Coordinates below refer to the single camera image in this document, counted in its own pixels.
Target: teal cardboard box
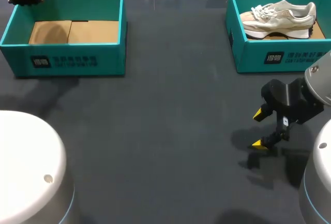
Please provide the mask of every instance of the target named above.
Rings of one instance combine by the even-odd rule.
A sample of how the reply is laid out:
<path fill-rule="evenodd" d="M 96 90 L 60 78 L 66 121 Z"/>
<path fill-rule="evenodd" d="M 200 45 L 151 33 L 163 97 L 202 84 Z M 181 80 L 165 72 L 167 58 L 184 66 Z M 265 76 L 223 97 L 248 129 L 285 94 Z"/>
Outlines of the teal cardboard box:
<path fill-rule="evenodd" d="M 52 32 L 35 30 L 41 23 Z M 44 0 L 15 6 L 0 49 L 16 77 L 124 75 L 126 32 L 124 0 Z"/>
<path fill-rule="evenodd" d="M 239 15 L 279 1 L 229 0 L 225 24 L 238 72 L 305 71 L 331 50 L 331 0 L 286 0 L 294 5 L 316 4 L 323 39 L 248 40 Z"/>

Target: dark background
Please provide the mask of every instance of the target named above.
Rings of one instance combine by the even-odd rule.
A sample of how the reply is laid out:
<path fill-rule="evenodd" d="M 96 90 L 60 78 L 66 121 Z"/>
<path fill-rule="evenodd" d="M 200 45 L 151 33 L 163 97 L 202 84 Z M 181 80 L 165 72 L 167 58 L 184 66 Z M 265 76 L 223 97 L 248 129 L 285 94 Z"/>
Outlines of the dark background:
<path fill-rule="evenodd" d="M 85 224 L 302 223 L 297 189 L 325 112 L 267 154 L 252 120 L 270 79 L 237 74 L 227 0 L 125 0 L 123 78 L 16 80 L 0 57 L 0 107 L 51 124 L 67 149 Z M 13 6 L 0 0 L 3 32 Z"/>

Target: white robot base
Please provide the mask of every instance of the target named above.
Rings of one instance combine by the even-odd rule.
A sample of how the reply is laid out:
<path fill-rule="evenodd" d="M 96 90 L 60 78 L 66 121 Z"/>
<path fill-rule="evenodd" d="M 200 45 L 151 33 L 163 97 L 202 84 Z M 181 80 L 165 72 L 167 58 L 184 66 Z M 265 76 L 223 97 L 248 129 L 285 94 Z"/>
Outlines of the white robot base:
<path fill-rule="evenodd" d="M 306 224 L 331 223 L 331 121 L 319 133 L 308 160 L 299 202 Z"/>
<path fill-rule="evenodd" d="M 0 133 L 0 224 L 80 223 L 56 131 L 33 115 L 0 111 Z"/>

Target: cardboard insert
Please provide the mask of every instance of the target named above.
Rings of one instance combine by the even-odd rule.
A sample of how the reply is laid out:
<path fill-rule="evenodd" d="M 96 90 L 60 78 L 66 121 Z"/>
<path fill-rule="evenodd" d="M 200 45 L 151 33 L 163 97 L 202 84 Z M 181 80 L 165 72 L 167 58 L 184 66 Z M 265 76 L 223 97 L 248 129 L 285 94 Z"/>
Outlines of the cardboard insert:
<path fill-rule="evenodd" d="M 262 40 L 283 40 L 283 39 L 295 39 L 295 38 L 289 38 L 289 37 L 284 37 L 284 36 L 266 36 L 264 39 Z M 314 26 L 312 27 L 312 34 L 309 37 L 309 39 L 325 39 L 325 36 L 318 24 L 318 22 L 316 21 Z"/>
<path fill-rule="evenodd" d="M 117 43 L 118 21 L 38 21 L 29 44 Z"/>

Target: white sneaker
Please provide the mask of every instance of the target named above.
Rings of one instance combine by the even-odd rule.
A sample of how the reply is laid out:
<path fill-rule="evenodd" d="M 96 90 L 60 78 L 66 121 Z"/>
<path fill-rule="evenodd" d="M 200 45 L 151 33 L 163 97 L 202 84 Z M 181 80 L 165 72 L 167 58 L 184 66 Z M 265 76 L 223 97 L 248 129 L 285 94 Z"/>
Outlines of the white sneaker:
<path fill-rule="evenodd" d="M 286 0 L 251 8 L 252 11 L 240 15 L 245 33 L 263 39 L 271 33 L 281 33 L 291 38 L 308 39 L 310 28 L 316 20 L 316 6 L 292 5 Z"/>

